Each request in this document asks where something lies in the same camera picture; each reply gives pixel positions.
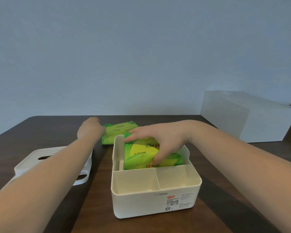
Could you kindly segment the person's right hand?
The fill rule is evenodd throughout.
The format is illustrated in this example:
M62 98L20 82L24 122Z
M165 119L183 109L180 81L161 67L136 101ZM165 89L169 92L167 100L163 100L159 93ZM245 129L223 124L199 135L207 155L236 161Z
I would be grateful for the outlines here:
M176 151L178 151L183 145L190 143L192 125L194 125L193 120L147 125L148 134L131 133L124 139L124 143L138 139L154 138L159 144L170 144L176 147Z

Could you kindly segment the person's left hand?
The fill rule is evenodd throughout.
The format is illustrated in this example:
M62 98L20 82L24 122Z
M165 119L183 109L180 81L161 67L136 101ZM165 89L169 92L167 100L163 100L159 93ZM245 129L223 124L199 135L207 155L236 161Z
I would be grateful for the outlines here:
M101 125L97 117L90 117L78 129L77 138L85 141L88 145L94 146L105 134L105 131L106 127Z

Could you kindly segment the person's left forearm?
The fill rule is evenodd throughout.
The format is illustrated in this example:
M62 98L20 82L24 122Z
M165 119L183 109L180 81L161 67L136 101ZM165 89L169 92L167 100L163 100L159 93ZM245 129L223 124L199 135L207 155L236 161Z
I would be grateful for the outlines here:
M77 139L2 188L0 233L43 233L98 139Z

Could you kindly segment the white slotted box lid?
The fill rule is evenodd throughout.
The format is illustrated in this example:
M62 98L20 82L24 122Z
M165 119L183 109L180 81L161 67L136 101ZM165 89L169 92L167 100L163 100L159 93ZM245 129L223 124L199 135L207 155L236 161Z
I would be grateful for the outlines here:
M16 178L21 176L23 173L27 172L35 165L41 163L43 160L46 160L47 158L64 149L65 147L66 146L38 149L31 152L18 165L15 166L14 168L15 175L7 184L10 184ZM86 161L85 166L83 167L78 179L74 182L73 185L80 185L87 182L87 180L89 179L91 167L92 167L92 153L89 155L89 158Z

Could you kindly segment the white compartment organizer box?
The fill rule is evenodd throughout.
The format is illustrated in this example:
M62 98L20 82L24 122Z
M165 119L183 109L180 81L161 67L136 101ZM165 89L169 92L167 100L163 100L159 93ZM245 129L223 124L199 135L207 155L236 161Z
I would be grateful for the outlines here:
M114 215L131 218L192 208L202 179L190 162L190 151L179 150L179 166L123 170L124 135L115 137L112 155L111 192Z

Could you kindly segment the person's right forearm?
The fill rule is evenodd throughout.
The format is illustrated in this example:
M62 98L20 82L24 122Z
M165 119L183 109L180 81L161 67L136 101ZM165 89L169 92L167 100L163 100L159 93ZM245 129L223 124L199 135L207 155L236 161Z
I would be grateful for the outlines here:
M206 123L181 123L185 139L280 231L291 233L291 162Z

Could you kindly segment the large translucent white box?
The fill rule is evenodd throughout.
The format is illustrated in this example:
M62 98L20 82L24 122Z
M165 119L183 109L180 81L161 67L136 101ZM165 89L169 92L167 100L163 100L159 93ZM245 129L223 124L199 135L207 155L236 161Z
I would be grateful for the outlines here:
M291 106L243 91L206 91L200 114L247 143L283 141L291 126Z

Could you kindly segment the green tissue packet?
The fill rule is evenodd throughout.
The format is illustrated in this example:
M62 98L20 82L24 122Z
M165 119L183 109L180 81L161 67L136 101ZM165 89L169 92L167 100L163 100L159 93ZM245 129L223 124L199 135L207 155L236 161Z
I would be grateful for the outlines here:
M124 135L130 130L139 127L135 122L124 122L120 124L105 124L105 134L102 136L103 145L113 145L115 137L118 135Z
M183 157L179 152L172 153L160 164L153 165L152 161L159 150L160 144L154 138L124 143L123 170L183 165Z

